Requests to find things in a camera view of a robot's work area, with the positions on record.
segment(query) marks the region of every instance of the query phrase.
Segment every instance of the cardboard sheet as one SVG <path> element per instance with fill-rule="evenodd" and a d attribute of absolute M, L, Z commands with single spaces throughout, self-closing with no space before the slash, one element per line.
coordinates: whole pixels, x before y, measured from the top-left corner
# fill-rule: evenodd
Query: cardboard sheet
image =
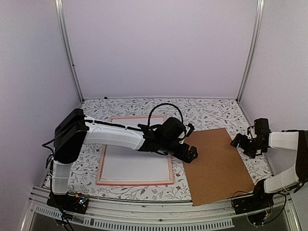
<path fill-rule="evenodd" d="M 184 163 L 194 206 L 232 197 L 238 191 L 251 191 L 254 183 L 225 128 L 195 131 L 185 139 L 197 147 L 198 158 Z"/>

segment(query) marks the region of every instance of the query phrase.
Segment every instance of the floral tablecloth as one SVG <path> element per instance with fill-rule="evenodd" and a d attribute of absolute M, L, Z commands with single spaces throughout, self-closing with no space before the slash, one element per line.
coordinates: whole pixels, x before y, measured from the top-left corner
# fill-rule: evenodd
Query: floral tablecloth
<path fill-rule="evenodd" d="M 173 103 L 183 113 L 184 122 L 192 123 L 196 130 L 226 128 L 231 138 L 245 133 L 249 126 L 235 100 L 212 99 L 99 99 L 86 100 L 81 108 L 93 118 L 108 121 L 110 117 L 147 116 L 160 103 Z M 170 106 L 159 107 L 153 115 L 179 116 Z M 169 186 L 99 186 L 96 185 L 97 170 L 103 145 L 83 145 L 78 160 L 73 164 L 68 183 L 70 192 L 81 192 L 96 197 L 109 197 L 144 201 L 189 201 L 191 195 L 181 161 L 172 158 L 174 185 Z M 239 149 L 247 170 L 256 183 L 271 175 L 264 156 L 250 159 Z M 49 188 L 46 177 L 43 187 Z"/>

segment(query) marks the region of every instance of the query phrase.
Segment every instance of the paper sheet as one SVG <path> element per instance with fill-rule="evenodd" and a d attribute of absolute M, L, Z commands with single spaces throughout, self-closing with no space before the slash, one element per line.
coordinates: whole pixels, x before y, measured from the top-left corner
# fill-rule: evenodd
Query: paper sheet
<path fill-rule="evenodd" d="M 123 125 L 147 124 L 147 118 L 114 118 Z M 162 124 L 164 117 L 151 118 L 151 125 Z M 125 147 L 107 145 L 101 181 L 158 181 L 170 180 L 168 157 L 138 152 Z"/>

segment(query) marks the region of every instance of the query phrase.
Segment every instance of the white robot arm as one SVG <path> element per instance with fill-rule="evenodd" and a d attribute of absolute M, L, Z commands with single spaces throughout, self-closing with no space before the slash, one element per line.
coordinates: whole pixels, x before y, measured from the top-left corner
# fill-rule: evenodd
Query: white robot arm
<path fill-rule="evenodd" d="M 161 125 L 125 126 L 85 116 L 82 109 L 73 110 L 56 128 L 51 189 L 54 195 L 66 195 L 70 168 L 79 156 L 82 144 L 99 143 L 127 147 L 142 152 L 171 154 L 190 163 L 197 158 L 195 147 L 184 143 L 193 126 L 185 126 L 174 117 Z"/>
<path fill-rule="evenodd" d="M 244 149 L 244 154 L 255 158 L 256 152 L 267 152 L 268 148 L 282 148 L 297 151 L 296 162 L 289 169 L 280 174 L 257 182 L 253 195 L 246 201 L 236 199 L 234 205 L 242 211 L 251 208 L 261 209 L 273 204 L 274 194 L 295 189 L 297 192 L 308 181 L 308 130 L 288 130 L 282 132 L 271 132 L 267 119 L 260 118 L 255 120 L 255 134 L 252 137 L 248 128 L 248 138 L 246 135 L 237 134 L 231 142 L 234 147 Z"/>

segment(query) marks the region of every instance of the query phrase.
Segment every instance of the white wall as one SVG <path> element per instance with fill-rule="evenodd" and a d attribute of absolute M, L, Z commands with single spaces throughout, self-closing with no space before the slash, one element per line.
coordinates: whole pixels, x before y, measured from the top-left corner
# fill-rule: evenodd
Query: white wall
<path fill-rule="evenodd" d="M 257 0 L 66 0 L 85 98 L 236 98 Z"/>
<path fill-rule="evenodd" d="M 256 55 L 242 106 L 252 123 L 270 129 L 308 129 L 308 1 L 267 0 Z M 274 173 L 290 167 L 296 152 L 270 150 Z M 291 194 L 303 230 L 308 230 L 308 187 Z"/>
<path fill-rule="evenodd" d="M 46 172 L 40 145 L 78 106 L 54 1 L 1 1 L 0 54 L 0 230 L 15 231 Z"/>

